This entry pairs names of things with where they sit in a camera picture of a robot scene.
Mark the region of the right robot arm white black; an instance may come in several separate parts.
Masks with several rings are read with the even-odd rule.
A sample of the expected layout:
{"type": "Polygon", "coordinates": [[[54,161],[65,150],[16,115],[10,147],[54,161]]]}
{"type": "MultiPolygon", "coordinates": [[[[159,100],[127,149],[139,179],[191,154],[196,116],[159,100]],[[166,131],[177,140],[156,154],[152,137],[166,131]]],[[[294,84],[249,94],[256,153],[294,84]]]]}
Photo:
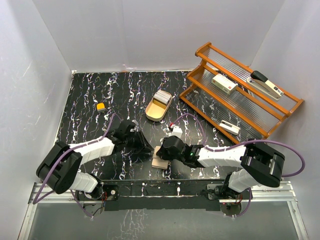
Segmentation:
{"type": "Polygon", "coordinates": [[[187,145],[179,137],[166,137],[155,155],[164,161],[177,160],[190,168],[227,166],[240,168],[229,173],[216,195],[235,198],[256,185],[270,188],[280,186],[285,156],[263,142],[232,147],[187,145]]]}

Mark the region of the beige leather card holder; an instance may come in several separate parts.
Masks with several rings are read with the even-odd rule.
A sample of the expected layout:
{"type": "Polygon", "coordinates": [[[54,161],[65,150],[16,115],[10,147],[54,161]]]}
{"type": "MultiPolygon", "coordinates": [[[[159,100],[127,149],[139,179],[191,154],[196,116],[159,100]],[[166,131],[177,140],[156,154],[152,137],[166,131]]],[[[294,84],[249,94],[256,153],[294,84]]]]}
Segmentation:
{"type": "Polygon", "coordinates": [[[160,148],[161,148],[160,146],[156,146],[154,148],[154,152],[152,155],[151,167],[166,170],[168,168],[169,161],[163,160],[159,156],[157,156],[157,152],[160,150],[160,148]]]}

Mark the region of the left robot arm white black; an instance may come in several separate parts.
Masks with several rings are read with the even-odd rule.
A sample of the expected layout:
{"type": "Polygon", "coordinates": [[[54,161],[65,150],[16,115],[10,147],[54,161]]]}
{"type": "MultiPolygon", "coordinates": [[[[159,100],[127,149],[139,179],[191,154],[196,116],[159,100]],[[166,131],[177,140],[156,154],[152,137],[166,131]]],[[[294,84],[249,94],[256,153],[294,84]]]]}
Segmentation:
{"type": "Polygon", "coordinates": [[[97,200],[103,195],[103,187],[97,177],[78,169],[95,159],[107,157],[128,150],[134,154],[146,155],[153,152],[136,123],[123,120],[118,128],[103,136],[78,144],[57,142],[36,170],[36,175],[56,194],[67,190],[86,193],[97,200]]]}

